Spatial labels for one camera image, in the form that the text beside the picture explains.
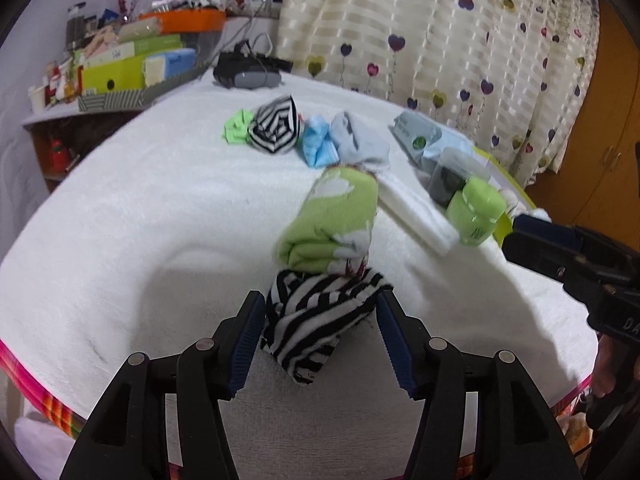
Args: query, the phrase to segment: finger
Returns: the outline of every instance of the finger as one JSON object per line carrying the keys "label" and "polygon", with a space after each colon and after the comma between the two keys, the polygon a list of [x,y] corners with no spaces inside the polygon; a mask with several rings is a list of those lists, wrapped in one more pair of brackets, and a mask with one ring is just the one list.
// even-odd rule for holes
{"label": "finger", "polygon": [[591,376],[591,390],[596,397],[604,397],[610,394],[616,387],[616,377],[611,371],[614,341],[603,335],[598,343],[598,355],[593,365]]}

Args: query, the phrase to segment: green bottle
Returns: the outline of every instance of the green bottle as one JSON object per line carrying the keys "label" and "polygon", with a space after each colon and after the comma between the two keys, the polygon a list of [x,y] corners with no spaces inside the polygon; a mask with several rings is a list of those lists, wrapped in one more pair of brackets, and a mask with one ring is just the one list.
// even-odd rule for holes
{"label": "green bottle", "polygon": [[464,245],[478,246],[491,236],[507,203],[488,182],[472,176],[447,207],[447,219]]}

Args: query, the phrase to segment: heart patterned curtain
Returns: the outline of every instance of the heart patterned curtain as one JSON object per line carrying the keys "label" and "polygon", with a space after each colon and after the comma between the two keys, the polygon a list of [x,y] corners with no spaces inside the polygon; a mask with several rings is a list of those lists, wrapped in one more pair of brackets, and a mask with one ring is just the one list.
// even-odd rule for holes
{"label": "heart patterned curtain", "polygon": [[463,132],[524,186],[560,167],[599,24],[598,0],[285,0],[276,51]]}

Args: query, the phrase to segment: cabinet handle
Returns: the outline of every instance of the cabinet handle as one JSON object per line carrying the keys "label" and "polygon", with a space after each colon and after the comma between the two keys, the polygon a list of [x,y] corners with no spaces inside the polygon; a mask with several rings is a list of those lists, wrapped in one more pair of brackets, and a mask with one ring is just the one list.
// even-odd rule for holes
{"label": "cabinet handle", "polygon": [[611,167],[609,168],[609,173],[611,173],[613,170],[616,169],[616,166],[618,165],[618,161],[620,160],[620,157],[622,156],[622,153],[618,153],[615,158],[613,159],[612,163],[611,163]]}
{"label": "cabinet handle", "polygon": [[607,165],[607,161],[609,160],[609,155],[611,155],[611,152],[613,151],[613,146],[609,146],[605,151],[604,151],[604,156],[602,157],[602,165],[606,166]]}

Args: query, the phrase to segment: white blanket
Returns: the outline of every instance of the white blanket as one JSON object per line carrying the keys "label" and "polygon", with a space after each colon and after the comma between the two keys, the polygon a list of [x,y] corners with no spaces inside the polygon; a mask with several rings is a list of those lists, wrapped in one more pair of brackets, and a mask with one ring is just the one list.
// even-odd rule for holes
{"label": "white blanket", "polygon": [[[268,290],[280,268],[276,240],[318,172],[296,153],[228,146],[222,129],[239,108],[283,92],[306,116],[358,114],[391,145],[393,174],[425,193],[388,130],[395,105],[293,76],[253,92],[207,76],[156,105],[72,173],[0,267],[0,339],[79,415],[130,353],[181,352],[235,314],[249,290]],[[585,308],[559,284],[507,264],[492,240],[440,258],[380,208],[370,264],[432,335],[467,352],[514,351],[549,405],[591,371]],[[222,402],[242,480],[401,475],[421,409],[398,387],[373,318],[343,338],[312,386],[295,385],[257,351],[245,389]],[[463,454],[473,451],[474,427],[470,415]]]}

